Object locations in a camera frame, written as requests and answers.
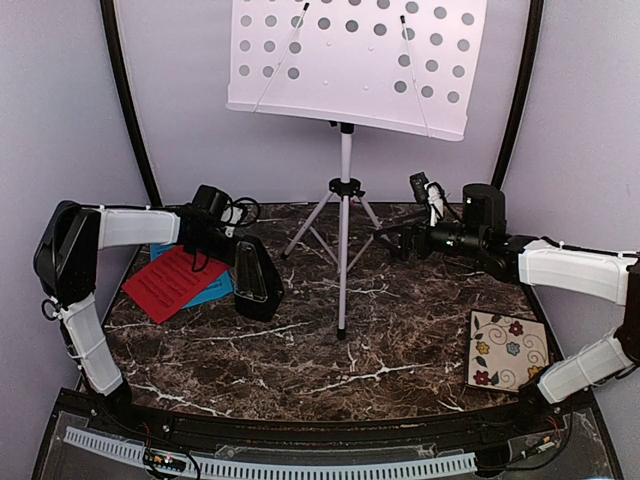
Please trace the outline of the red sheet music paper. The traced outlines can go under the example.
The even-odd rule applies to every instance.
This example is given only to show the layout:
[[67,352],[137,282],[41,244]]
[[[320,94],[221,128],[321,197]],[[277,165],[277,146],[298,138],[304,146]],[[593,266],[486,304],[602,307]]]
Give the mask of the red sheet music paper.
[[135,273],[124,283],[123,290],[154,323],[162,324],[228,271],[226,265],[204,259],[197,261],[204,270],[194,272],[193,260],[182,246],[174,246]]

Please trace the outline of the black metronome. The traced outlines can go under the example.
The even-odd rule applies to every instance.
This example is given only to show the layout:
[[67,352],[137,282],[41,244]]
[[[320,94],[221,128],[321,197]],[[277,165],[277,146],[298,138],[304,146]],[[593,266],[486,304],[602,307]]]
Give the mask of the black metronome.
[[284,287],[262,241],[244,236],[236,248],[234,305],[236,312],[250,320],[270,321],[283,299]]

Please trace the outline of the white music stand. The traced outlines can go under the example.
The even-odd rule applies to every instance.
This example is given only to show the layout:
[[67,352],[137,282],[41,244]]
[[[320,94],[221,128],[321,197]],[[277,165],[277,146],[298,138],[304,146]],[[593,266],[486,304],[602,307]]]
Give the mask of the white music stand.
[[353,133],[376,127],[445,141],[463,138],[484,33],[484,1],[236,1],[233,111],[314,118],[341,135],[338,273],[348,254]]

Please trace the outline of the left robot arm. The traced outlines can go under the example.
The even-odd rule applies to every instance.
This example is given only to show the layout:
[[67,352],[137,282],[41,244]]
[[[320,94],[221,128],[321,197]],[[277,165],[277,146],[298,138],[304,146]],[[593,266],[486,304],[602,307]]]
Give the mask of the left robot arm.
[[223,221],[193,204],[159,208],[61,201],[36,248],[33,267],[90,390],[109,397],[125,383],[95,305],[98,253],[173,244],[232,266],[238,242]]

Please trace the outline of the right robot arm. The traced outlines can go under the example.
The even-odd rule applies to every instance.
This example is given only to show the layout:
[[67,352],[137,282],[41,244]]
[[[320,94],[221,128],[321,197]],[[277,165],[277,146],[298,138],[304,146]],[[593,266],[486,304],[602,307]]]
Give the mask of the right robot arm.
[[512,235],[506,231],[506,197],[481,183],[464,186],[463,205],[452,209],[436,182],[420,175],[410,179],[416,201],[426,214],[378,229],[374,237],[391,255],[405,261],[438,252],[472,259],[479,269],[509,284],[555,287],[611,301],[624,307],[621,326],[579,353],[547,367],[527,382],[528,396],[510,413],[521,434],[534,432],[549,416],[549,405],[639,367],[639,256],[633,252],[587,249],[547,236]]

